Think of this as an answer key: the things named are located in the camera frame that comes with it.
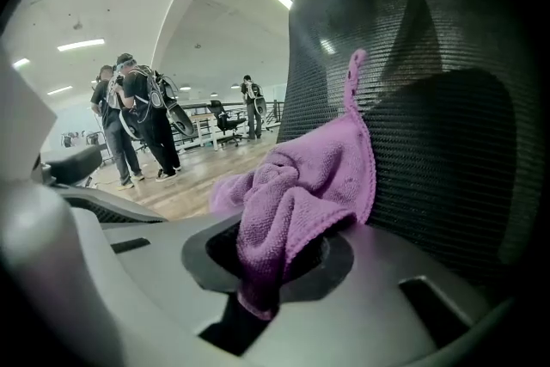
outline black pants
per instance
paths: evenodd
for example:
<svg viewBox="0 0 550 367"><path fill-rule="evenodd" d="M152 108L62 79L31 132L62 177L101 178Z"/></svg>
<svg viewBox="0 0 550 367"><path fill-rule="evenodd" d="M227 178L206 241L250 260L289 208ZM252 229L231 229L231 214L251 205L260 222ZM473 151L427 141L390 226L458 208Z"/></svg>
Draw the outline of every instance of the black pants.
<svg viewBox="0 0 550 367"><path fill-rule="evenodd" d="M139 128L151 153L161 164L162 171L169 175L174 174L174 168L180 166L180 158L175 149L166 112L153 110Z"/></svg>
<svg viewBox="0 0 550 367"><path fill-rule="evenodd" d="M247 104L248 114L248 138L255 139L261 137L261 116L256 110L254 103ZM254 129L254 119L256 119L256 130Z"/></svg>
<svg viewBox="0 0 550 367"><path fill-rule="evenodd" d="M126 161L130 164L131 171L134 175L139 176L141 174L141 168L139 167L138 157L136 151L131 145L130 137L125 132L120 119L111 121L107 127L103 128L105 132L105 139L107 145L111 149L114 163L120 174L120 183L126 185L130 183L130 172Z"/></svg>

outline black mesh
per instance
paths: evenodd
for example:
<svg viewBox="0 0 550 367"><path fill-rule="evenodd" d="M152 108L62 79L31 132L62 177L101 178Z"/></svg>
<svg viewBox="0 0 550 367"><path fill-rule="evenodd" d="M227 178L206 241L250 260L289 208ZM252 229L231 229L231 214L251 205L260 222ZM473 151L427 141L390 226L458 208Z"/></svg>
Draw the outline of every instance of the black mesh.
<svg viewBox="0 0 550 367"><path fill-rule="evenodd" d="M351 53L377 190L370 224L496 286L541 192L539 77L511 0L296 0L279 142L343 112Z"/></svg>
<svg viewBox="0 0 550 367"><path fill-rule="evenodd" d="M137 213L124 212L117 206L107 203L96 203L92 200L84 198L65 197L70 206L75 208L83 208L84 210L92 211L100 223L159 223L164 222L160 217L154 219L149 216L140 215Z"/></svg>

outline towel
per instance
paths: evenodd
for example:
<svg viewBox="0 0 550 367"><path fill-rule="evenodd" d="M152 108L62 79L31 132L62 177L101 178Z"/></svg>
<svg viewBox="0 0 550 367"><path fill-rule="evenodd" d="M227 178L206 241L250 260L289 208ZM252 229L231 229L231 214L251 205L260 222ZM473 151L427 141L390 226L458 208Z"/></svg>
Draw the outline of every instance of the towel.
<svg viewBox="0 0 550 367"><path fill-rule="evenodd" d="M262 320L277 312L290 265L313 239L343 219L365 223L375 197L370 134L354 95L366 52L351 56L345 114L278 144L247 174L217 182L211 211L244 206L237 236L242 266L239 302Z"/></svg>

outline wooden floor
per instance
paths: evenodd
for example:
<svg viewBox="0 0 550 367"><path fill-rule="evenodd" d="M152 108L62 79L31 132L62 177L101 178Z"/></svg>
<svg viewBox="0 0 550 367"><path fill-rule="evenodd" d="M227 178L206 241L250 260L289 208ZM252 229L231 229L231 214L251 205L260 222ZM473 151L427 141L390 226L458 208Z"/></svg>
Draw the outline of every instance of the wooden floor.
<svg viewBox="0 0 550 367"><path fill-rule="evenodd" d="M182 170L175 179L155 182L158 164L150 153L138 152L137 159L145 180L134 188L118 191L119 174L112 163L94 175L97 188L121 198L133 200L168 220L197 216L208 212L208 200L214 182L224 176L245 173L255 168L277 141L277 127L263 132L262 138L239 147L229 144L214 151L199 147L180 154Z"/></svg>

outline man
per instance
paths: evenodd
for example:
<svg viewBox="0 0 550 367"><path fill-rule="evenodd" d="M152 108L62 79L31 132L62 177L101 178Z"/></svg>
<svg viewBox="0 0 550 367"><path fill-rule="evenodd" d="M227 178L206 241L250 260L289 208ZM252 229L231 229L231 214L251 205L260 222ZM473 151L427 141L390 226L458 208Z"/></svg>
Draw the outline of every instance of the man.
<svg viewBox="0 0 550 367"><path fill-rule="evenodd" d="M91 102L92 110L101 116L105 139L107 140L107 145L113 154L114 163L119 171L120 186L117 187L117 189L125 190L134 186L130 178L130 173L128 172L126 161L130 164L131 171L134 173L136 180L143 180L144 176L141 173L138 157L131 145L130 137L120 122L120 106L118 105L118 108L116 108L108 103L107 94L109 93L109 81L112 77L113 68L111 66L103 66Z"/></svg>
<svg viewBox="0 0 550 367"><path fill-rule="evenodd" d="M261 138L261 115L256 110L254 99L262 96L261 87L252 82L250 75L242 78L242 101L247 105L248 113L248 139ZM256 118L256 130L254 130L254 118Z"/></svg>
<svg viewBox="0 0 550 367"><path fill-rule="evenodd" d="M128 53L117 59L117 70L124 76L123 87L117 88L120 99L125 107L136 106L140 132L162 167L156 181L173 179L175 172L181 170L180 158L175 149L166 108L156 108L150 103L147 82L148 77L155 74L148 66L139 66Z"/></svg>
<svg viewBox="0 0 550 367"><path fill-rule="evenodd" d="M90 130L83 130L82 131L82 139L84 139L84 143L86 145L88 145L88 144L90 144L90 145L99 145L100 144L99 139L98 139L98 134L94 133Z"/></svg>

